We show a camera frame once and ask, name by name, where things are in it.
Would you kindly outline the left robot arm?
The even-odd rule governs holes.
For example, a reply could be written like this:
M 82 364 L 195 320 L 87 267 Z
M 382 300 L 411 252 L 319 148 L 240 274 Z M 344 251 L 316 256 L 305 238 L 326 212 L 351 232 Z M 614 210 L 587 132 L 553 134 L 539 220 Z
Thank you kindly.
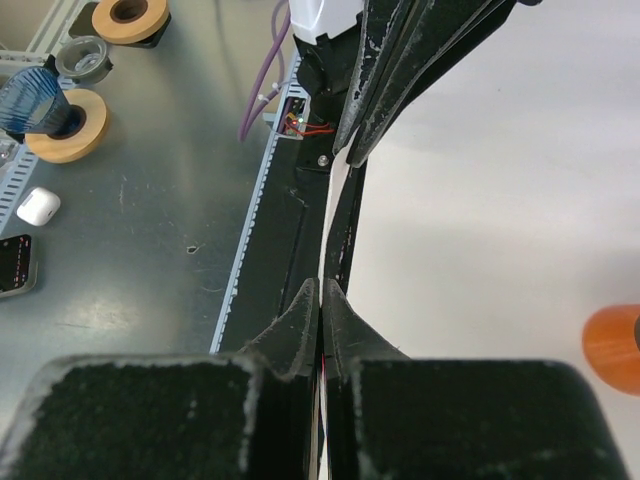
M 502 0 L 292 1 L 298 81 L 358 168 L 400 113 L 500 28 Z

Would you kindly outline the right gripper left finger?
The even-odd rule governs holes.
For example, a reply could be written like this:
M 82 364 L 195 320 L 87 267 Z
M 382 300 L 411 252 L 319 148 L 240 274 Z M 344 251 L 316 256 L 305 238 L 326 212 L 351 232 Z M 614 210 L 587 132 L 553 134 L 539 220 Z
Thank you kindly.
M 314 479 L 319 285 L 236 352 L 75 355 L 33 378 L 5 479 Z

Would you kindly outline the orange glass carafe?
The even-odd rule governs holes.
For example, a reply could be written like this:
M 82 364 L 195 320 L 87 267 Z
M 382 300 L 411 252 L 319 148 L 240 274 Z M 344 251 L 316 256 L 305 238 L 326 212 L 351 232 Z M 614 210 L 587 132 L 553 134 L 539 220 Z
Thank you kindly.
M 604 307 L 586 322 L 584 356 L 595 374 L 610 387 L 639 396 L 639 305 Z

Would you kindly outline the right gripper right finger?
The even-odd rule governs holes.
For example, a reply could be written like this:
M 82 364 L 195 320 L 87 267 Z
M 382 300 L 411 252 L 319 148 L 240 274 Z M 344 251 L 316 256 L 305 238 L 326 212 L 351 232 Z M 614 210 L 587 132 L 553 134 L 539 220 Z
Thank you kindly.
M 323 285 L 333 479 L 625 479 L 599 403 L 547 360 L 412 359 Z

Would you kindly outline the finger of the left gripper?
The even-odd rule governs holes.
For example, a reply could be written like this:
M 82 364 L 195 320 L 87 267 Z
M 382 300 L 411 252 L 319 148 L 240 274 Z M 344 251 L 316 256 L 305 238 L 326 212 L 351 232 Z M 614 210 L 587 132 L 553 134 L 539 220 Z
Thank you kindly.
M 369 154 L 395 119 L 420 65 L 410 58 L 420 39 L 423 1 L 366 1 L 360 40 L 332 152 Z
M 367 1 L 345 101 L 346 161 L 361 166 L 399 114 L 504 24 L 513 1 Z

